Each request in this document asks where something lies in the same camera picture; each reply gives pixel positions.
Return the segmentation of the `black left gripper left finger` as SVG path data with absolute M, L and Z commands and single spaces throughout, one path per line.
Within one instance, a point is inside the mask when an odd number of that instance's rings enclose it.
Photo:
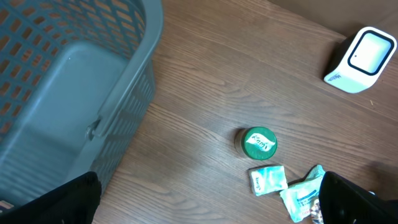
M 89 171 L 1 215 L 1 224 L 91 224 L 101 193 L 97 173 Z

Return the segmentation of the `beige brown snack pouch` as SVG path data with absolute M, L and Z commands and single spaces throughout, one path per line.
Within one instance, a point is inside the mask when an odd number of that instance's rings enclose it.
M 316 198 L 312 203 L 312 207 L 310 209 L 310 216 L 313 224 L 324 224 L 323 215 L 320 208 L 320 201 L 318 198 Z

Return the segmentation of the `teal snack packet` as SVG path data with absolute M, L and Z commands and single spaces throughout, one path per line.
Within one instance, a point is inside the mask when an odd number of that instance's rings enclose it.
M 294 223 L 301 222 L 310 215 L 314 200 L 320 193 L 320 186 L 325 175 L 321 165 L 316 165 L 304 181 L 291 185 L 279 194 Z

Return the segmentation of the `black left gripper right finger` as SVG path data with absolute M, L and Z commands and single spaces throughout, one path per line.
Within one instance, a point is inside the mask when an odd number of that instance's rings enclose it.
M 325 224 L 397 224 L 397 200 L 383 200 L 335 172 L 325 173 L 319 200 Z

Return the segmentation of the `green lid white jar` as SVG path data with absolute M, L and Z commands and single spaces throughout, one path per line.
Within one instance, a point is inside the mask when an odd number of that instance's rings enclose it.
M 278 141 L 270 129 L 255 126 L 240 129 L 234 138 L 234 147 L 243 157 L 264 161 L 276 153 Z

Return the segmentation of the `small teal tissue pack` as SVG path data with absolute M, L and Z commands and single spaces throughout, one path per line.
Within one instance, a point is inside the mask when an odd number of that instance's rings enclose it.
M 264 166 L 248 172 L 252 192 L 257 197 L 288 188 L 284 166 Z

